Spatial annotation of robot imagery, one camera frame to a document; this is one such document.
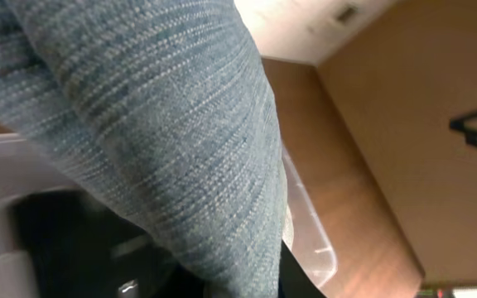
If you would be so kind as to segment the light blue jeans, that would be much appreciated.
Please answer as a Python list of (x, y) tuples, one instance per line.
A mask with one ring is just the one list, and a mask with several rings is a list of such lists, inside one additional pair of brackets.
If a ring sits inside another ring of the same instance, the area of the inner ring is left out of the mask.
[(235, 4), (0, 1), (0, 124), (227, 297), (278, 294), (287, 178)]

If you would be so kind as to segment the large black garment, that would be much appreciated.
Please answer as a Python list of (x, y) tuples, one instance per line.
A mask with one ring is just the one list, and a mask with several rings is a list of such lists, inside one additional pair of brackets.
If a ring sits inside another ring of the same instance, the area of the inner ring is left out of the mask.
[(79, 190), (28, 195), (7, 213), (42, 297), (213, 297), (150, 235)]

